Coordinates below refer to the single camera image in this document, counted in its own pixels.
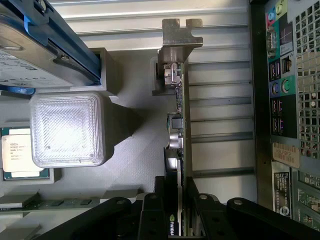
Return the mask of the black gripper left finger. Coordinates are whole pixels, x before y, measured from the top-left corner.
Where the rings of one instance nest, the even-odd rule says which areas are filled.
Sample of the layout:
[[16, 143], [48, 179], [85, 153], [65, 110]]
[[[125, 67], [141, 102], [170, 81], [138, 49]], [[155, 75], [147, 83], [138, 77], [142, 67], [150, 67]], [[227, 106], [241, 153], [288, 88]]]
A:
[[111, 198], [41, 234], [40, 240], [165, 240], [164, 176], [155, 177], [154, 192], [135, 202]]

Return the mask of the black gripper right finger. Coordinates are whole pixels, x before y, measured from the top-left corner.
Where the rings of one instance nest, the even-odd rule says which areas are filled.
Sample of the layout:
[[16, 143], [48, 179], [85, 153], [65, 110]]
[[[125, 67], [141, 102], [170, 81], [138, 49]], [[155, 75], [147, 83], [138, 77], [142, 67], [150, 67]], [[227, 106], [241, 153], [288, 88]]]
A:
[[320, 233], [288, 217], [241, 197], [222, 204], [199, 193], [192, 177], [186, 192], [208, 240], [318, 240]]

